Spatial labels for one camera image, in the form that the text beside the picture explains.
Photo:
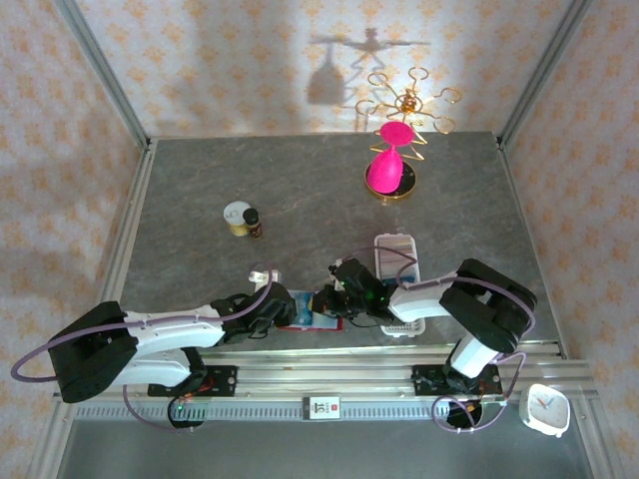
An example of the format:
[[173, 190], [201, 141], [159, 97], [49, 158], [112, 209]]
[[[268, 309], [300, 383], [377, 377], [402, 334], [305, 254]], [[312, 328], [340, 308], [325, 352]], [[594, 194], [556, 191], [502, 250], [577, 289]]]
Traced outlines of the credit card stack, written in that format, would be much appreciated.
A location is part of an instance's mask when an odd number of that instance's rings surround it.
[[414, 239], [409, 235], [382, 235], [375, 239], [380, 246], [375, 253], [378, 266], [378, 276], [382, 279], [395, 278], [402, 272], [405, 277], [413, 277], [413, 267], [410, 264], [416, 258]]

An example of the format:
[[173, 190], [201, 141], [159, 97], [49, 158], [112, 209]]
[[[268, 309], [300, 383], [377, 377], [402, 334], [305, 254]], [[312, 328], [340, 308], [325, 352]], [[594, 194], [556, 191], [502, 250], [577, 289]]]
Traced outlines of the yellow tin can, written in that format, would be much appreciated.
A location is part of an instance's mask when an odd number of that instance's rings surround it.
[[245, 237], [249, 233], [244, 212], [250, 208], [251, 206], [243, 201], [234, 201], [225, 206], [223, 217], [235, 237]]

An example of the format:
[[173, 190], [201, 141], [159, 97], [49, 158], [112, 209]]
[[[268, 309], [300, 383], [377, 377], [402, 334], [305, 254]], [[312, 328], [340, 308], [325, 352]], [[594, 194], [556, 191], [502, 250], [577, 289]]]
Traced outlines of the small black-capped spice bottle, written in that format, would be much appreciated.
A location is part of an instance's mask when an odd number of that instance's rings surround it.
[[254, 208], [248, 208], [243, 212], [243, 219], [249, 235], [255, 239], [261, 239], [264, 235], [259, 212]]

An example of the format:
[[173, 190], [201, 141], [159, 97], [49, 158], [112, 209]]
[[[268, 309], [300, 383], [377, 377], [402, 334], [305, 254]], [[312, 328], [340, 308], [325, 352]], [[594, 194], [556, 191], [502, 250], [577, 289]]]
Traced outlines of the white alarm clock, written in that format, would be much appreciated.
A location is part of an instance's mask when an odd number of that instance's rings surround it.
[[530, 429], [560, 438], [570, 425], [570, 402], [559, 390], [534, 383], [521, 394], [519, 417]]

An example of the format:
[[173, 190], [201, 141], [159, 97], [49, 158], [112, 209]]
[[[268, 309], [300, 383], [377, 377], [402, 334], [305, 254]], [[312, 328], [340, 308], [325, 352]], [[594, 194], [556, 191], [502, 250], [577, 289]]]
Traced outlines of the aluminium side rail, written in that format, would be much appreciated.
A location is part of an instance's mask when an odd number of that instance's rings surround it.
[[139, 159], [125, 207], [120, 216], [108, 267], [98, 295], [98, 303], [121, 299], [155, 161], [157, 145], [158, 140], [152, 139]]
[[556, 307], [553, 303], [552, 295], [550, 294], [549, 284], [545, 277], [545, 271], [539, 263], [539, 254], [530, 229], [530, 224], [518, 193], [512, 169], [509, 165], [507, 152], [505, 151], [505, 147], [500, 143], [500, 140], [500, 137], [495, 138], [497, 158], [503, 168], [519, 220], [524, 230], [526, 253], [531, 257], [533, 269], [533, 284], [530, 289], [538, 298], [538, 305], [535, 308], [536, 325], [532, 331], [532, 334], [538, 335], [538, 338], [530, 339], [530, 333], [528, 333], [526, 335], [526, 341], [530, 343], [555, 344], [558, 350], [558, 355], [561, 358], [570, 358], [570, 352], [566, 348], [561, 324], [556, 317]]

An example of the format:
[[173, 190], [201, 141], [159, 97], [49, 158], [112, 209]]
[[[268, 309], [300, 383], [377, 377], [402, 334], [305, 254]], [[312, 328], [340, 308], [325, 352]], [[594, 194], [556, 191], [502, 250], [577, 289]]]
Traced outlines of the red card holder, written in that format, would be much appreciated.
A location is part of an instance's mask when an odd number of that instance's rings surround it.
[[301, 328], [291, 325], [285, 326], [285, 329], [294, 331], [340, 331], [342, 330], [342, 321], [337, 318], [314, 313], [314, 321], [311, 327]]

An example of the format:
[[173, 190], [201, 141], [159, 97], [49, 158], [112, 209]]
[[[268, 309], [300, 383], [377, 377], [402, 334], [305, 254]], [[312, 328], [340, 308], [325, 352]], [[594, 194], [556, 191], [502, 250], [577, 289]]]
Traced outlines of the aluminium front rail frame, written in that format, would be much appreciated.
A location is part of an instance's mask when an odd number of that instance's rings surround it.
[[[441, 364], [451, 347], [372, 346], [328, 349], [203, 352], [204, 362], [238, 369], [236, 397], [241, 400], [293, 400], [313, 393], [352, 400], [406, 401], [414, 396], [415, 365]], [[568, 398], [595, 398], [597, 386], [588, 363], [566, 359], [556, 344], [522, 344], [527, 354], [513, 390], [543, 383]]]

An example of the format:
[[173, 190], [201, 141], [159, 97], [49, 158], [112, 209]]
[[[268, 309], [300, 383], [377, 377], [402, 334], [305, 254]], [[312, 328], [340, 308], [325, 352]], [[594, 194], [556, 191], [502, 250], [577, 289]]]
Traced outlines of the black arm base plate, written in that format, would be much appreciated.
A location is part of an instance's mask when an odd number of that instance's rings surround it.
[[150, 397], [233, 397], [237, 386], [238, 368], [232, 365], [207, 365], [206, 373], [200, 379], [188, 379], [183, 383], [169, 387], [150, 384], [147, 394]]
[[411, 369], [410, 379], [416, 396], [444, 395], [501, 395], [501, 385], [496, 365], [486, 365], [474, 378], [440, 364], [417, 364]]

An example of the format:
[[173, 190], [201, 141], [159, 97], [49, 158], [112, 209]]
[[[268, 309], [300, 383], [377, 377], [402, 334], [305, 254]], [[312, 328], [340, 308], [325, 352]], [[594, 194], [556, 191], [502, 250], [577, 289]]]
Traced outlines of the blue picture credit card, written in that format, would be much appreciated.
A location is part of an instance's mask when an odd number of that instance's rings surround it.
[[314, 314], [311, 310], [310, 303], [313, 299], [311, 291], [292, 290], [291, 296], [296, 302], [296, 318], [293, 322], [295, 327], [311, 327], [314, 321]]

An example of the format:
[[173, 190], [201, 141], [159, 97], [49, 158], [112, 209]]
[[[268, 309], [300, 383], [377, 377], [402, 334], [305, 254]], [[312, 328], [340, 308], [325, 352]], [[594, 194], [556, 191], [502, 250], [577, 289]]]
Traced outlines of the aluminium corner post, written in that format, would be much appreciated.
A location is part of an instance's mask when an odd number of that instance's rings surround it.
[[138, 147], [148, 149], [151, 138], [142, 126], [125, 90], [116, 76], [106, 54], [91, 29], [77, 0], [53, 0], [65, 22], [75, 36], [85, 57], [91, 64], [108, 96], [113, 101], [125, 126]]
[[593, 0], [570, 0], [503, 128], [495, 136], [499, 151], [513, 142], [528, 113], [553, 74]]

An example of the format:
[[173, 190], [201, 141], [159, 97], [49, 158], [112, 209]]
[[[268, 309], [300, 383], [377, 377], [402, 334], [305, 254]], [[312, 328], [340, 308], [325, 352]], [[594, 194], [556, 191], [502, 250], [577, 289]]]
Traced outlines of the small white label display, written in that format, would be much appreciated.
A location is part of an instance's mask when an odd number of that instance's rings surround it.
[[341, 401], [333, 396], [305, 396], [303, 398], [305, 421], [334, 421], [341, 419]]

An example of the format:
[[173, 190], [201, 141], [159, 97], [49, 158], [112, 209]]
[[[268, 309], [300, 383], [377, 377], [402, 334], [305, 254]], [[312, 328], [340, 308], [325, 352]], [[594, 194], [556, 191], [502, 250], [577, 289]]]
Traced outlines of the white plastic perforated basket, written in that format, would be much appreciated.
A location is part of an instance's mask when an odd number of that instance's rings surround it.
[[[417, 255], [417, 249], [416, 249], [416, 245], [415, 245], [415, 252], [416, 252], [416, 258], [415, 258], [415, 263], [412, 264], [413, 267], [413, 277], [405, 277], [402, 272], [401, 272], [401, 276], [400, 279], [403, 282], [408, 282], [408, 283], [415, 283], [415, 282], [420, 282], [420, 271], [419, 271], [419, 266], [418, 266], [418, 255]], [[378, 276], [378, 266], [377, 266], [377, 261], [376, 261], [376, 257], [377, 254], [374, 251], [374, 266], [375, 266], [375, 276], [381, 280], [381, 282], [385, 285], [396, 285], [396, 277], [395, 278], [388, 278], [388, 279], [382, 279]], [[416, 337], [419, 336], [421, 334], [424, 333], [425, 331], [425, 320], [423, 318], [417, 319], [415, 321], [409, 322], [409, 323], [403, 323], [401, 321], [397, 321], [394, 322], [391, 326], [382, 326], [381, 331], [388, 336], [391, 337]]]

